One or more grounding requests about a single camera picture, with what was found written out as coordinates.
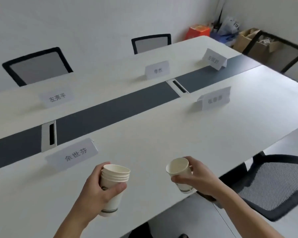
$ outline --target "white tabletop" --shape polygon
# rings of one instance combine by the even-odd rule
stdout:
[[[97,70],[76,72],[0,93],[0,138],[56,120],[80,110],[118,98],[168,79],[203,68],[201,59],[207,48],[226,58],[240,53],[207,36],[122,59]],[[145,67],[168,60],[170,74],[146,80]],[[75,100],[45,109],[38,94],[69,85]]]
[[[231,86],[230,103],[205,112],[195,103]],[[187,94],[53,150],[0,169],[0,237],[52,237],[93,167],[131,169],[115,217],[97,217],[82,237],[118,238],[184,199],[166,164],[191,155],[220,176],[298,128],[298,83],[265,66]],[[99,154],[64,172],[44,157],[86,137]]]

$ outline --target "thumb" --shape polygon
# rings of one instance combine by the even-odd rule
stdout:
[[[127,184],[125,182],[116,184],[115,186],[109,188],[108,190],[105,191],[105,198],[106,200],[111,200],[114,198],[116,195],[120,194],[127,188]]]
[[[186,184],[186,185],[194,186],[196,183],[196,177],[189,176],[189,175],[177,175],[177,176],[172,176],[171,181],[177,184]]]

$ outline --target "name card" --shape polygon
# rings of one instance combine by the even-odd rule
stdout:
[[[222,88],[214,92],[204,94],[197,102],[202,102],[202,111],[222,106],[230,102],[231,87]]]
[[[207,49],[207,51],[204,54],[203,60],[206,60],[207,63],[215,68],[216,70],[220,70],[221,67],[225,67],[227,65],[227,58],[219,55],[217,52],[211,50],[211,49]]]
[[[39,94],[40,100],[46,108],[51,108],[74,100],[74,94],[70,87],[61,87],[47,93]]]
[[[147,79],[159,78],[168,74],[170,74],[169,61],[151,64],[145,69]]]
[[[60,151],[46,156],[48,164],[58,171],[66,170],[84,160],[98,154],[98,150],[90,138],[72,144]]]

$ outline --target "hand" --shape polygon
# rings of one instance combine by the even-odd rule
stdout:
[[[94,168],[69,213],[69,216],[74,217],[75,220],[78,220],[85,226],[100,213],[109,200],[127,188],[127,184],[124,182],[108,190],[102,190],[100,188],[99,180],[105,164],[110,164],[110,162],[99,164]]]
[[[184,157],[189,161],[193,175],[178,175],[171,177],[171,181],[178,184],[187,184],[193,186],[202,194],[213,196],[217,199],[219,191],[226,185],[214,175],[210,169],[202,162],[192,158],[191,156]]]

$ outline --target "red box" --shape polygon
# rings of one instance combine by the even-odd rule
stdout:
[[[191,38],[199,37],[199,36],[210,36],[211,29],[208,26],[204,25],[193,25],[189,28],[187,32],[186,38],[184,40],[188,40]]]

